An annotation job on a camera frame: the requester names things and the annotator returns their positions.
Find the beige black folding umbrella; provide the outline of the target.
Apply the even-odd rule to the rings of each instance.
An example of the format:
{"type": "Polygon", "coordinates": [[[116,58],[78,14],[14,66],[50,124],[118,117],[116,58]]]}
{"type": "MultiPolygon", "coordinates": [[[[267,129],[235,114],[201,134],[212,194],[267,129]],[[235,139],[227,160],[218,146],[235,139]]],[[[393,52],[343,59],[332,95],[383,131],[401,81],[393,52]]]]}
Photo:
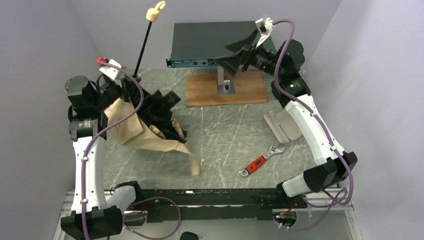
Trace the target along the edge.
{"type": "Polygon", "coordinates": [[[173,91],[166,95],[139,92],[128,77],[122,79],[124,95],[115,100],[103,112],[108,125],[115,124],[107,132],[123,146],[159,152],[177,151],[188,156],[192,176],[200,174],[200,161],[188,148],[187,132],[174,117],[172,108],[180,101],[173,91]]]}

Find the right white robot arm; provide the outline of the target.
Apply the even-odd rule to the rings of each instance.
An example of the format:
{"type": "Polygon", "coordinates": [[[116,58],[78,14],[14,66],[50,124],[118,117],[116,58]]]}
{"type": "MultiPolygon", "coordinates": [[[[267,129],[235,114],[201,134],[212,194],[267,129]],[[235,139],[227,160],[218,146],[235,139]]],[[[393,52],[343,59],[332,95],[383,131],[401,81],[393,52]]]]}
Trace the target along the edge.
{"type": "Polygon", "coordinates": [[[293,198],[307,193],[317,193],[349,181],[348,197],[352,196],[354,179],[352,170],[358,158],[346,152],[336,141],[321,118],[309,87],[301,77],[300,68],[305,62],[303,45],[297,40],[287,40],[277,52],[267,50],[257,39],[254,30],[248,37],[228,43],[230,55],[217,57],[215,63],[232,76],[238,71],[254,67],[274,77],[271,83],[273,96],[300,130],[312,152],[315,167],[277,185],[280,195],[293,198]]]}

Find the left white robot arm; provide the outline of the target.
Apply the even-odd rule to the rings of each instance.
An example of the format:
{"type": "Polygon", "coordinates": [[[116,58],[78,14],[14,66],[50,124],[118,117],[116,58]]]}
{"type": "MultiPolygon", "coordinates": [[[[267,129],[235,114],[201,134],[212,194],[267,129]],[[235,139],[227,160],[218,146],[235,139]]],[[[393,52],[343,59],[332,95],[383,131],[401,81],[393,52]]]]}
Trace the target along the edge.
{"type": "Polygon", "coordinates": [[[83,75],[65,83],[69,134],[75,154],[75,190],[70,215],[60,220],[61,229],[76,240],[94,240],[118,235],[124,212],[141,200],[136,181],[117,185],[106,198],[103,163],[106,151],[108,118],[105,109],[121,95],[112,81],[99,87],[83,75]]]}

